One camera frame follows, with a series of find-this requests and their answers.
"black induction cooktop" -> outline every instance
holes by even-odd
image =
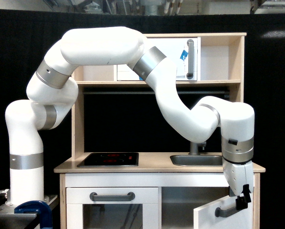
[[[138,166],[138,153],[91,153],[77,167]]]

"silver joint ring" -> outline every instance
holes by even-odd
[[[70,77],[48,66],[45,60],[39,65],[36,75],[43,83],[55,89],[61,89]]]
[[[218,125],[220,124],[220,122],[221,122],[220,114],[219,114],[219,112],[218,112],[213,106],[210,106],[210,105],[208,105],[208,104],[200,104],[199,106],[204,106],[204,107],[207,107],[207,108],[209,108],[210,110],[212,110],[212,112],[214,112],[215,116],[217,116]]]
[[[33,169],[43,166],[43,153],[15,155],[10,154],[11,169]]]
[[[54,105],[44,105],[46,111],[46,121],[41,130],[50,130],[57,120],[57,111]]]
[[[166,56],[157,47],[153,46],[140,58],[133,71],[143,80],[146,80],[151,71],[165,58]]]
[[[254,155],[254,137],[247,141],[238,142],[222,137],[222,156],[235,163],[250,161]]]

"white cabinet door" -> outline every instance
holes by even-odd
[[[67,229],[158,229],[159,202],[157,187],[67,188]]]
[[[248,208],[243,209],[229,217],[222,218],[215,216],[216,208],[223,210],[235,205],[236,197],[223,197],[211,203],[205,204],[193,210],[194,229],[252,229],[253,228],[253,195],[252,202]]]

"sink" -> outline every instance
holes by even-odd
[[[222,156],[216,155],[173,155],[170,159],[176,166],[222,166]]]

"gray handle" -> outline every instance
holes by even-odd
[[[189,39],[187,41],[188,45],[188,73],[187,78],[192,79],[193,78],[193,60],[194,60],[194,41],[192,39]]]
[[[131,201],[135,199],[135,194],[129,192],[127,195],[97,195],[96,192],[90,194],[92,201]]]
[[[233,214],[236,214],[237,212],[241,211],[241,210],[237,210],[236,206],[227,209],[227,210],[222,210],[221,208],[216,208],[214,215],[216,217],[223,217],[223,218],[227,218],[229,216],[232,216]]]

